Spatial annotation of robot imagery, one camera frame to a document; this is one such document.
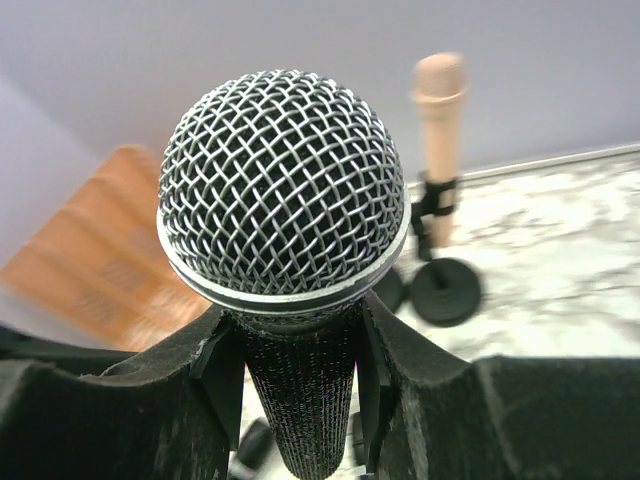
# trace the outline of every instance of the orange wooden object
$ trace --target orange wooden object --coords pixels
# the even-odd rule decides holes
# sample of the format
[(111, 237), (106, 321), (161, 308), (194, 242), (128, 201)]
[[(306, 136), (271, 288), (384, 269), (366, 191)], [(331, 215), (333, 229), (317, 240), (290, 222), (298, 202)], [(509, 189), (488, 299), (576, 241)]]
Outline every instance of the orange wooden object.
[(160, 160), (123, 146), (0, 270), (6, 288), (122, 350), (157, 343), (209, 303), (156, 233)]

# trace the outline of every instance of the gray wall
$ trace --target gray wall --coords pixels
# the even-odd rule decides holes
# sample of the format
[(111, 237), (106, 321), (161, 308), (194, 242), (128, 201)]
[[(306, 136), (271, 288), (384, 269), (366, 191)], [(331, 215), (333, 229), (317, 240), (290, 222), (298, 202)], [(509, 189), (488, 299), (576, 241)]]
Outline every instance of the gray wall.
[(244, 73), (335, 78), (422, 168), (413, 66), (466, 55), (465, 170), (640, 140), (635, 0), (22, 0), (0, 9), (0, 264), (115, 146)]

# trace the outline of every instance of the microphone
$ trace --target microphone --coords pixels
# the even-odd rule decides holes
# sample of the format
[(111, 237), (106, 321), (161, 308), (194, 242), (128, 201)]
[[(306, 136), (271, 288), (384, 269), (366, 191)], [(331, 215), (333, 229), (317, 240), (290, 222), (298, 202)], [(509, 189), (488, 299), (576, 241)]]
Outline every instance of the microphone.
[(165, 150), (158, 235), (224, 309), (276, 445), (302, 480), (342, 461), (362, 297), (391, 268), (411, 203), (375, 112), (297, 70), (204, 95)]
[[(461, 55), (438, 53), (416, 65), (414, 100), (424, 118), (427, 181), (433, 186), (456, 179), (460, 111), (466, 92)], [(439, 195), (431, 231), (433, 247), (444, 248), (451, 244), (454, 204), (455, 186)]]

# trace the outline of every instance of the marble countertop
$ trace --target marble countertop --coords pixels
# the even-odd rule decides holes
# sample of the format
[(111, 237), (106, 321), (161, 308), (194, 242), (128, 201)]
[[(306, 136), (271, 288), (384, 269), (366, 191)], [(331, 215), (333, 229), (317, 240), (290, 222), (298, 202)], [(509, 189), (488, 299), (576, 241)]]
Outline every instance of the marble countertop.
[[(474, 265), (486, 297), (467, 323), (427, 325), (410, 304), (398, 317), (465, 360), (511, 356), (640, 355), (640, 154), (463, 181), (453, 246)], [(396, 268), (421, 263), (409, 238)], [(358, 410), (357, 395), (352, 411)], [(245, 385), (242, 428), (264, 416)], [(256, 477), (294, 479), (274, 452)], [(347, 438), (332, 480), (354, 479)]]

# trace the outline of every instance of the silver mesh grille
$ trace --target silver mesh grille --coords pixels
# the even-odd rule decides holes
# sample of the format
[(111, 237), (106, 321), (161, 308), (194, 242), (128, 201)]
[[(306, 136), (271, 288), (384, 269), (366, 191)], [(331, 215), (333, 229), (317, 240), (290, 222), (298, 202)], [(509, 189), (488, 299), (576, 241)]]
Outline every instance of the silver mesh grille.
[(312, 292), (371, 265), (398, 234), (402, 171), (369, 106), (296, 70), (206, 94), (165, 151), (160, 215), (175, 254), (226, 288)]

